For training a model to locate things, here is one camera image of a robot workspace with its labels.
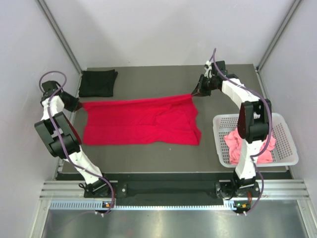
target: gray table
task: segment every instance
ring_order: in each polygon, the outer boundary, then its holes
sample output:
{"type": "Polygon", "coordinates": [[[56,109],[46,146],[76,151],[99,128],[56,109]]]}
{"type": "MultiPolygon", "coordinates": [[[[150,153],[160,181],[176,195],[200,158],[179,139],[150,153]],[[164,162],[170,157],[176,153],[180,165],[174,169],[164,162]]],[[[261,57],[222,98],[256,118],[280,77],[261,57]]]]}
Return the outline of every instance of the gray table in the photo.
{"type": "MultiPolygon", "coordinates": [[[[249,88],[261,92],[252,64],[228,65],[249,88]]],[[[96,68],[90,70],[108,70],[96,68]]],[[[97,100],[131,100],[191,93],[204,68],[201,65],[117,67],[119,75],[112,98],[82,98],[82,102],[97,100]]],[[[219,114],[239,113],[234,103],[220,91],[210,97],[194,98],[199,111],[197,126],[202,132],[199,146],[156,142],[149,145],[88,146],[83,150],[104,173],[172,173],[172,172],[231,172],[220,164],[214,143],[212,119],[219,114]]],[[[74,128],[83,137],[87,113],[76,113],[74,128]]],[[[63,173],[76,172],[65,163],[63,173]]],[[[284,172],[285,167],[262,168],[261,171],[284,172]]]]}

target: clothing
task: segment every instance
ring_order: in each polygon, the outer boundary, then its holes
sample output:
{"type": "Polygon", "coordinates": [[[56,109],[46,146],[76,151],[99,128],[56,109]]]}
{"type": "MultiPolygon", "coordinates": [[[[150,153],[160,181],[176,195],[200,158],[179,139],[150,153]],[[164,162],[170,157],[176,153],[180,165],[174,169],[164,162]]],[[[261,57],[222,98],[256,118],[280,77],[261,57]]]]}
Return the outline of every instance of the clothing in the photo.
{"type": "MultiPolygon", "coordinates": [[[[231,164],[238,164],[240,159],[240,152],[242,147],[242,139],[239,136],[238,129],[235,128],[234,131],[230,132],[228,135],[224,136],[224,141],[226,142],[227,146],[229,147],[229,158],[231,164]]],[[[274,149],[275,146],[275,138],[273,137],[273,133],[271,139],[269,141],[269,145],[265,152],[258,156],[257,164],[265,164],[273,162],[273,157],[271,151],[274,149]]],[[[266,140],[263,142],[263,145],[260,151],[264,148],[266,140]]]]}
{"type": "Polygon", "coordinates": [[[88,145],[166,143],[199,145],[197,109],[190,94],[132,101],[83,104],[88,113],[88,145]]]}
{"type": "Polygon", "coordinates": [[[84,71],[79,87],[79,97],[112,97],[118,72],[84,71]]]}

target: gray work surface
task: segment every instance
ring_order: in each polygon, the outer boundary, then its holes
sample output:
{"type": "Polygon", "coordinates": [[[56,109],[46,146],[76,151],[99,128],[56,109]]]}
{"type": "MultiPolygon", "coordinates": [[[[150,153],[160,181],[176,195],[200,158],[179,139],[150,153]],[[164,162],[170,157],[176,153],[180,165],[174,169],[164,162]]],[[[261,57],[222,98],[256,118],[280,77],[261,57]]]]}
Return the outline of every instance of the gray work surface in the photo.
{"type": "Polygon", "coordinates": [[[261,201],[247,217],[233,211],[49,211],[43,238],[308,238],[297,201],[261,201]],[[66,225],[58,233],[54,230],[66,225]]]}
{"type": "MultiPolygon", "coordinates": [[[[97,68],[90,70],[109,70],[97,68]]],[[[261,92],[257,75],[252,64],[228,65],[247,87],[261,92]]],[[[151,66],[117,67],[111,98],[81,98],[81,102],[101,100],[132,100],[159,98],[191,93],[204,73],[201,65],[189,66],[151,66]]],[[[156,142],[148,145],[88,146],[82,148],[89,159],[104,173],[172,173],[172,172],[231,172],[219,162],[217,155],[212,119],[220,114],[239,113],[237,106],[219,90],[212,91],[210,97],[194,97],[199,111],[197,126],[202,132],[199,146],[167,144],[156,142]]],[[[87,113],[80,109],[76,113],[74,128],[83,138],[87,123],[87,113]]],[[[285,167],[266,167],[261,171],[284,172],[285,167]]],[[[76,172],[68,163],[63,173],[76,172]]]]}

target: metal frame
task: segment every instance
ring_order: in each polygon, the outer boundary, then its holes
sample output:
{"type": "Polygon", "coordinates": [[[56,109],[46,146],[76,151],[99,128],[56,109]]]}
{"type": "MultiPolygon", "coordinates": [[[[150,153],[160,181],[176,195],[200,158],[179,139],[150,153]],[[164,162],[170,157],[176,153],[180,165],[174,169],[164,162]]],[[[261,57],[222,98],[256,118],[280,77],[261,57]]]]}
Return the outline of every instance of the metal frame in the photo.
{"type": "MultiPolygon", "coordinates": [[[[85,198],[84,190],[78,186],[85,181],[46,181],[44,182],[40,200],[52,201],[81,201],[98,200],[110,201],[109,198],[85,198]]],[[[301,179],[268,179],[264,180],[265,186],[261,200],[309,200],[305,183],[301,179]]],[[[246,200],[246,198],[234,198],[233,201],[246,200]]]]}
{"type": "MultiPolygon", "coordinates": [[[[41,237],[44,230],[48,210],[106,210],[102,203],[110,203],[110,198],[84,198],[84,190],[74,181],[46,181],[44,183],[38,208],[38,215],[34,222],[31,238],[41,237]]],[[[297,200],[302,212],[303,221],[309,237],[316,232],[316,216],[312,213],[312,205],[303,180],[268,179],[264,180],[264,193],[261,200],[297,200]]],[[[200,206],[125,206],[115,205],[113,210],[231,210],[233,201],[223,201],[223,205],[200,206]]]]}
{"type": "Polygon", "coordinates": [[[57,22],[55,21],[50,9],[48,8],[46,2],[44,0],[35,0],[40,9],[42,10],[45,18],[47,19],[47,21],[49,22],[49,24],[51,25],[52,27],[52,30],[54,31],[54,33],[56,34],[59,42],[61,43],[61,45],[63,46],[63,48],[65,49],[69,59],[71,60],[71,62],[73,63],[75,69],[77,70],[78,73],[81,73],[82,72],[82,69],[74,55],[74,53],[72,52],[68,42],[66,41],[62,31],[60,30],[57,22]]]}
{"type": "Polygon", "coordinates": [[[290,23],[291,19],[293,18],[296,10],[300,6],[303,0],[294,0],[292,5],[290,6],[284,20],[282,21],[281,25],[279,26],[276,34],[274,35],[271,43],[269,44],[267,50],[265,51],[263,57],[260,60],[259,65],[257,66],[257,70],[261,71],[263,66],[265,65],[268,57],[271,55],[272,51],[274,50],[276,44],[278,43],[279,39],[281,38],[282,34],[284,33],[286,27],[290,23]]]}
{"type": "MultiPolygon", "coordinates": [[[[56,23],[52,13],[50,12],[47,4],[44,0],[36,0],[40,9],[44,13],[46,19],[50,23],[52,30],[59,39],[61,45],[65,49],[67,55],[72,61],[76,70],[81,73],[82,69],[73,54],[69,44],[67,43],[64,35],[62,34],[58,24],[56,23]]],[[[274,38],[272,39],[268,49],[262,57],[259,65],[256,67],[259,82],[263,91],[263,94],[267,96],[267,90],[262,81],[261,69],[265,65],[270,54],[274,50],[280,37],[285,31],[287,25],[291,21],[296,10],[300,6],[302,0],[294,0],[288,13],[286,14],[283,22],[278,28],[274,38]]],[[[31,238],[39,238],[42,236],[46,218],[49,209],[95,209],[95,206],[100,209],[101,202],[109,202],[109,199],[92,199],[84,198],[84,192],[78,187],[80,181],[46,181],[44,183],[38,208],[37,216],[32,226],[31,238]]],[[[264,180],[265,187],[261,200],[297,200],[299,209],[301,211],[304,224],[306,226],[309,237],[317,236],[317,218],[314,212],[312,202],[310,201],[309,194],[306,190],[306,186],[303,180],[293,179],[278,179],[278,180],[264,180]]],[[[114,210],[228,210],[232,208],[231,201],[224,201],[223,205],[210,205],[210,206],[119,206],[116,205],[114,210]]]]}

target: cable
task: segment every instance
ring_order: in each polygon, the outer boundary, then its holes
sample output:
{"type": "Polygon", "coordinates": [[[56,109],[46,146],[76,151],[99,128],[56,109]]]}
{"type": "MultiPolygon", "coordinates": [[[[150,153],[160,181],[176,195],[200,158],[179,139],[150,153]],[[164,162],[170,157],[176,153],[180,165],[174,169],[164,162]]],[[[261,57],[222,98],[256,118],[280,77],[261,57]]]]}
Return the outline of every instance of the cable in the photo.
{"type": "Polygon", "coordinates": [[[264,97],[262,97],[259,93],[255,92],[255,91],[253,91],[253,90],[251,90],[251,89],[248,89],[248,88],[245,87],[245,86],[241,86],[241,85],[235,83],[234,81],[232,81],[232,80],[230,80],[229,78],[227,78],[227,77],[221,72],[221,70],[219,69],[218,65],[216,64],[215,53],[216,53],[216,48],[213,50],[213,54],[212,54],[211,59],[212,59],[212,61],[213,61],[213,63],[214,63],[215,68],[217,69],[218,73],[221,75],[221,77],[222,77],[224,80],[229,81],[229,82],[232,83],[233,85],[238,86],[238,87],[240,87],[240,88],[242,88],[242,89],[244,89],[244,90],[246,90],[246,91],[252,93],[253,95],[257,96],[258,98],[260,98],[260,100],[263,102],[263,104],[264,104],[264,106],[265,106],[265,109],[266,109],[266,111],[267,111],[267,114],[268,114],[268,135],[267,135],[266,144],[265,144],[265,146],[263,147],[263,149],[262,149],[259,153],[257,153],[256,155],[250,156],[250,158],[251,158],[251,160],[252,160],[252,162],[253,162],[254,169],[256,170],[256,172],[258,173],[258,175],[259,175],[260,178],[261,178],[262,187],[261,187],[261,191],[260,191],[260,194],[259,194],[257,200],[255,201],[254,205],[250,208],[250,210],[245,213],[245,215],[246,215],[246,214],[249,214],[249,213],[256,207],[256,205],[258,204],[258,202],[259,202],[259,200],[260,200],[260,198],[261,198],[261,196],[262,196],[262,194],[263,194],[263,191],[264,191],[264,178],[263,178],[262,174],[261,174],[260,171],[259,171],[259,168],[257,167],[257,165],[256,165],[256,163],[255,163],[254,157],[258,157],[258,156],[260,156],[261,154],[263,154],[263,153],[266,151],[266,149],[267,149],[267,147],[268,147],[268,145],[269,145],[269,141],[270,141],[271,135],[272,135],[272,117],[271,117],[271,111],[270,111],[270,109],[269,109],[269,106],[268,106],[266,100],[265,100],[264,97]]]}
{"type": "Polygon", "coordinates": [[[49,71],[49,72],[45,73],[44,75],[42,75],[42,77],[40,78],[40,81],[39,81],[39,84],[40,84],[40,85],[41,85],[42,79],[43,79],[46,75],[48,75],[49,73],[60,73],[60,74],[62,74],[62,75],[64,76],[64,79],[65,79],[65,81],[63,82],[63,84],[62,84],[62,85],[50,96],[50,98],[49,98],[49,101],[48,101],[48,113],[49,113],[50,121],[51,121],[51,123],[52,123],[52,125],[53,125],[53,127],[54,127],[54,129],[55,129],[55,131],[56,131],[56,133],[57,133],[57,136],[58,136],[58,138],[59,138],[59,140],[60,140],[60,144],[61,144],[61,146],[62,146],[62,148],[63,148],[63,152],[64,152],[64,154],[65,154],[67,160],[69,161],[69,163],[70,163],[72,166],[74,166],[74,167],[76,167],[76,168],[79,168],[79,169],[85,171],[86,173],[88,173],[88,174],[90,174],[90,175],[92,175],[92,176],[98,177],[99,179],[103,180],[103,181],[109,186],[109,188],[110,188],[110,190],[111,190],[111,205],[110,205],[109,209],[105,212],[105,214],[107,214],[107,213],[110,212],[111,208],[112,208],[113,205],[114,205],[114,191],[113,191],[113,188],[112,188],[110,182],[109,182],[107,179],[105,179],[104,177],[99,176],[99,175],[97,175],[97,174],[95,174],[95,173],[93,173],[93,172],[90,172],[90,171],[86,170],[84,167],[81,167],[81,166],[79,166],[79,165],[76,165],[76,164],[74,164],[74,163],[71,161],[71,159],[70,159],[70,157],[69,157],[69,154],[68,154],[68,152],[67,152],[66,146],[65,146],[65,144],[64,144],[64,142],[63,142],[63,138],[62,138],[62,136],[61,136],[61,134],[60,134],[60,132],[59,132],[59,130],[58,130],[58,126],[56,125],[56,123],[55,123],[55,121],[54,121],[54,119],[53,119],[53,117],[52,117],[52,113],[51,113],[51,109],[50,109],[52,98],[53,98],[60,90],[62,90],[62,88],[65,86],[65,84],[66,84],[66,82],[67,82],[67,77],[66,77],[66,75],[65,75],[64,73],[62,73],[62,72],[60,72],[60,71],[55,71],[55,70],[54,70],[54,71],[49,71]]]}

